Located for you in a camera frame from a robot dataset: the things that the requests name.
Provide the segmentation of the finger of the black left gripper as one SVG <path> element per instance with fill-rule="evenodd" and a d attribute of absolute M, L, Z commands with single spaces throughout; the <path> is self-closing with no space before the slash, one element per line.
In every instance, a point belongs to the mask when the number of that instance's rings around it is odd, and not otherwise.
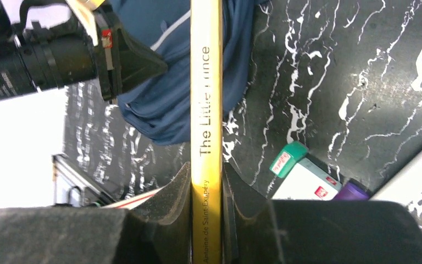
<path fill-rule="evenodd" d="M 114 28 L 114 96 L 164 74 L 168 65 L 150 47 L 131 37 L 122 26 Z"/>

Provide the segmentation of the yellow notebook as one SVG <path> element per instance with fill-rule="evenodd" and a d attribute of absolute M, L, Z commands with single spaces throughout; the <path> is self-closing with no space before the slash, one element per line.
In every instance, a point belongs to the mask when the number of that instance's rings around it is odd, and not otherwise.
<path fill-rule="evenodd" d="M 221 263 L 221 1 L 191 1 L 192 262 Z"/>

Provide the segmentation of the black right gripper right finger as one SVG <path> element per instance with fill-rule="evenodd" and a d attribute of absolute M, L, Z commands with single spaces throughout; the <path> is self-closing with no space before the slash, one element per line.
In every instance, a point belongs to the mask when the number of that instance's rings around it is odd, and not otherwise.
<path fill-rule="evenodd" d="M 383 201 L 269 200 L 223 164 L 225 263 L 422 263 L 422 231 Z"/>

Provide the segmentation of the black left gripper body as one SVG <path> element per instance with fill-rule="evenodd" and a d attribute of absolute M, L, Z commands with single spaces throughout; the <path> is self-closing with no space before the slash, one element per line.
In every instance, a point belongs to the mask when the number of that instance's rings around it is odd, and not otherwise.
<path fill-rule="evenodd" d="M 92 79 L 98 80 L 105 101 L 113 102 L 121 93 L 114 27 L 102 2 L 66 4 L 66 22 L 47 28 L 33 21 L 28 29 L 29 10 L 53 1 L 23 1 L 17 23 L 10 21 L 0 1 L 0 101 Z"/>

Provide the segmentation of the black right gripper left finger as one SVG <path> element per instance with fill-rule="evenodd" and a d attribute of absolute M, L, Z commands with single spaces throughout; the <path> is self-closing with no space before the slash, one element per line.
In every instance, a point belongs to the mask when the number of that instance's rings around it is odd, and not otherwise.
<path fill-rule="evenodd" d="M 189 263 L 190 170 L 133 210 L 0 210 L 0 263 Z"/>

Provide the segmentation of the navy blue student backpack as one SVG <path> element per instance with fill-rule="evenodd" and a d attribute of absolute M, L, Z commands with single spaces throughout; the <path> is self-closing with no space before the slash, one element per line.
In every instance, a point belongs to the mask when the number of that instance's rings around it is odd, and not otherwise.
<path fill-rule="evenodd" d="M 243 98 L 258 1 L 223 1 L 223 111 Z M 157 52 L 168 70 L 118 96 L 125 121 L 155 144 L 190 140 L 190 2 L 111 1 L 125 30 Z"/>

